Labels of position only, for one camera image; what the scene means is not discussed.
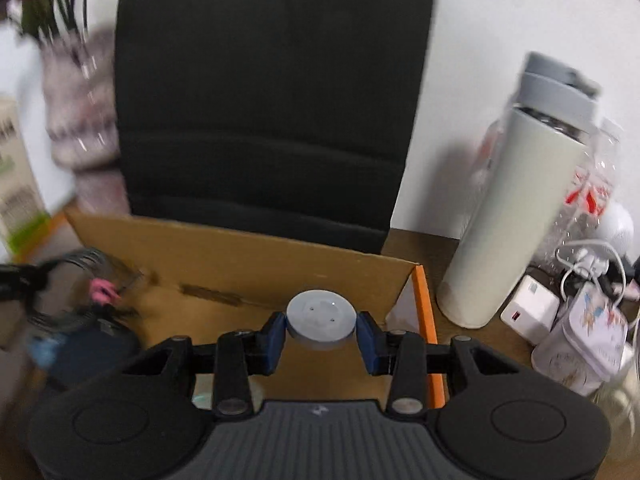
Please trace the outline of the navy blue fabric pouch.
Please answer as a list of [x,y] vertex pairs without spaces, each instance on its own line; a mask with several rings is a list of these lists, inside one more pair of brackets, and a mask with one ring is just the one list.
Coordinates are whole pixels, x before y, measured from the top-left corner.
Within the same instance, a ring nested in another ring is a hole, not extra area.
[[96,321],[62,335],[48,367],[47,380],[58,389],[73,388],[128,361],[140,348],[138,336],[127,326]]

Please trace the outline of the white round jar lid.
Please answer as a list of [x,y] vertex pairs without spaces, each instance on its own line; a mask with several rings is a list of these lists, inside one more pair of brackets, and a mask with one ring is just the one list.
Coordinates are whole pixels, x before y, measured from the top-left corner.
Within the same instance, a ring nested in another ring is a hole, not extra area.
[[288,332],[314,350],[335,349],[355,333],[357,312],[343,296],[311,289],[294,296],[285,309]]

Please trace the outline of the white green milk carton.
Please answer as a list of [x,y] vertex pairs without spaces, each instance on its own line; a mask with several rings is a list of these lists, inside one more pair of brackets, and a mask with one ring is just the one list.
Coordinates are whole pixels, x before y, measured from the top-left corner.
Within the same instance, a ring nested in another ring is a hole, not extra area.
[[22,252],[50,216],[28,159],[15,102],[1,97],[1,240],[10,255]]

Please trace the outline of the white charger adapter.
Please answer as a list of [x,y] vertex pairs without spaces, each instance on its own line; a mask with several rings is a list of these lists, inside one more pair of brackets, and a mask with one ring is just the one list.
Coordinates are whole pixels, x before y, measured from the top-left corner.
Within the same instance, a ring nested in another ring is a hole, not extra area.
[[500,313],[500,320],[536,346],[550,334],[559,306],[558,296],[525,274]]

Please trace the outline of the white tin box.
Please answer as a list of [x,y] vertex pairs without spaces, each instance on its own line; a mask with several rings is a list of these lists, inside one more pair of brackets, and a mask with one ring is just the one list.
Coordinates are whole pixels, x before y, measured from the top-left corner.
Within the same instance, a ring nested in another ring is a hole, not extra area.
[[590,396],[620,371],[628,322],[608,297],[587,283],[532,353],[532,367],[566,388]]

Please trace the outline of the clear drinking glass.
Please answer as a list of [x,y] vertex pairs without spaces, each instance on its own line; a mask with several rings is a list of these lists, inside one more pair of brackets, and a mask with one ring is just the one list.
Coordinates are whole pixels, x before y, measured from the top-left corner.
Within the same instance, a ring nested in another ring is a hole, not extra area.
[[601,387],[594,403],[611,427],[608,457],[618,462],[639,456],[639,358],[635,354],[612,382]]

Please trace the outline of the white thermos bottle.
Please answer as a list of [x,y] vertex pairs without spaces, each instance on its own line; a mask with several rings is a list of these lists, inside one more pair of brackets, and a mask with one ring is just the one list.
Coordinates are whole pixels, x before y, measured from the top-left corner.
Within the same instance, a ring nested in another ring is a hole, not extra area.
[[482,200],[436,292],[450,322],[484,327],[518,284],[586,158],[599,93],[576,68],[527,55]]

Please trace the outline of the red cardboard box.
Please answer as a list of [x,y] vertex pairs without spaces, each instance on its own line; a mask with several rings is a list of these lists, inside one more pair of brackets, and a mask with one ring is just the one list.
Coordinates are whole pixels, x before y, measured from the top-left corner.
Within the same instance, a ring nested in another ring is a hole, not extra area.
[[416,263],[271,236],[138,217],[67,214],[81,243],[142,270],[126,296],[130,327],[149,348],[176,335],[210,344],[258,330],[307,289],[327,289],[382,326],[437,340],[425,272]]

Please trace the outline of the pink marbled vase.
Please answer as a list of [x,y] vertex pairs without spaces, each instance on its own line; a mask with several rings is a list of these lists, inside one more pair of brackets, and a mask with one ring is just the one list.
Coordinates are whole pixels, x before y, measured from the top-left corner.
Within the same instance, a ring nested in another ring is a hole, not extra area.
[[115,32],[101,27],[41,49],[46,130],[55,165],[74,176],[86,214],[129,214],[114,90]]

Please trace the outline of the clear plastic water bottle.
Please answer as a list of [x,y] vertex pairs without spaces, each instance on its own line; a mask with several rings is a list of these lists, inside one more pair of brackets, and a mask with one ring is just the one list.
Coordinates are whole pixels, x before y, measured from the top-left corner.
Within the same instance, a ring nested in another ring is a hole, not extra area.
[[555,251],[572,240],[582,240],[597,227],[608,208],[618,180],[624,130],[611,119],[603,118],[593,133],[587,155],[574,170],[574,177],[555,220],[532,263],[548,274],[562,268]]

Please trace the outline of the black paper bag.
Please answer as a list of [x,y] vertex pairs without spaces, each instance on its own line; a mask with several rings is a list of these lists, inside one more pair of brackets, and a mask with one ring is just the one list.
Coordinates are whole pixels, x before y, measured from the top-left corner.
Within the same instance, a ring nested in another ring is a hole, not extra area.
[[140,217],[376,254],[434,0],[118,0],[122,174]]

